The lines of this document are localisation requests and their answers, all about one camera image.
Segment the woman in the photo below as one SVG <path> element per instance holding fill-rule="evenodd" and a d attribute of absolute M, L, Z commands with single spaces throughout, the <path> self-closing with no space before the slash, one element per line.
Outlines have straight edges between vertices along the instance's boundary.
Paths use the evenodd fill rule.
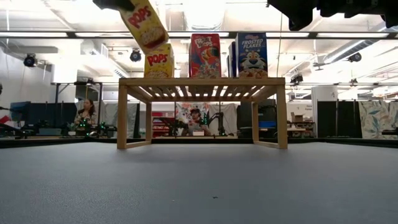
<path fill-rule="evenodd" d="M 92 100 L 85 100 L 83 105 L 83 109 L 77 111 L 75 117 L 75 124 L 80 124 L 83 120 L 86 120 L 88 124 L 93 125 L 96 123 L 96 113 L 94 102 Z"/>

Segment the long hair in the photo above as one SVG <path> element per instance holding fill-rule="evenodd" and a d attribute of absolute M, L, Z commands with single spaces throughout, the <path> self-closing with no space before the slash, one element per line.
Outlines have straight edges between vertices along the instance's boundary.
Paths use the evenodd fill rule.
<path fill-rule="evenodd" d="M 90 116 L 92 116 L 95 112 L 94 101 L 90 100 L 90 99 L 86 99 L 86 100 L 88 100 L 90 102 L 91 108 L 88 110 L 88 114 Z M 83 109 L 79 110 L 78 113 L 82 114 L 84 111 L 85 111 L 85 109 L 83 108 Z"/>

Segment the monitor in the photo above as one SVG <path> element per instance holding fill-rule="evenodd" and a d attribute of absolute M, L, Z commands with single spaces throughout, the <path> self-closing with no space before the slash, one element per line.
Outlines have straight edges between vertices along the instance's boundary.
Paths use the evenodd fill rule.
<path fill-rule="evenodd" d="M 29 114 L 30 102 L 11 103 L 10 114 L 13 121 L 27 121 Z"/>

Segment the person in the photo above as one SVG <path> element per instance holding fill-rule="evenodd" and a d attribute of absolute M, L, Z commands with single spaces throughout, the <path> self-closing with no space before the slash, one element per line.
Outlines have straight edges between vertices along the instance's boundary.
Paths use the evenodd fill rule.
<path fill-rule="evenodd" d="M 77 111 L 75 116 L 75 124 L 80 124 L 84 119 L 90 125 L 96 123 L 96 113 L 93 100 L 85 100 L 83 109 Z"/>
<path fill-rule="evenodd" d="M 183 136 L 186 136 L 187 134 L 193 136 L 194 131 L 204 131 L 205 136 L 211 136 L 209 127 L 203 122 L 203 119 L 201 118 L 199 108 L 194 108 L 191 110 L 191 117 L 192 119 L 188 122 L 188 128 L 183 130 Z"/>

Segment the wooden table leg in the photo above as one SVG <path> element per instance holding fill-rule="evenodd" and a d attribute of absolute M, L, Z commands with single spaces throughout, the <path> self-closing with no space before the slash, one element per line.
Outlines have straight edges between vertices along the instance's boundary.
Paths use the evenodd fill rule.
<path fill-rule="evenodd" d="M 276 111 L 279 149 L 287 149 L 287 111 L 285 86 L 277 87 Z"/>
<path fill-rule="evenodd" d="M 127 149 L 127 86 L 119 85 L 118 149 Z"/>
<path fill-rule="evenodd" d="M 251 126 L 253 142 L 259 141 L 259 104 L 253 102 L 251 105 Z"/>
<path fill-rule="evenodd" d="M 146 104 L 146 117 L 145 117 L 145 141 L 152 141 L 152 103 Z"/>

